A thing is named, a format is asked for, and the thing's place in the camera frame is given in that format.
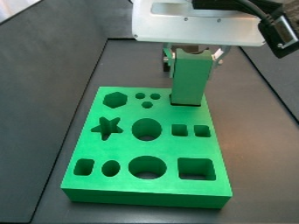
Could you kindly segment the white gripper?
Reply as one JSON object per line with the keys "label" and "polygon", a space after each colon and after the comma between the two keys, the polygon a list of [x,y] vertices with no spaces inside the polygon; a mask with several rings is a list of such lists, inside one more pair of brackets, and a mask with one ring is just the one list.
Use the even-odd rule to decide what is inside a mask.
{"label": "white gripper", "polygon": [[220,45],[213,68],[224,64],[232,46],[262,46],[260,18],[236,10],[195,10],[193,0],[133,0],[133,34],[138,41],[165,42],[163,70],[174,77],[170,43]]}

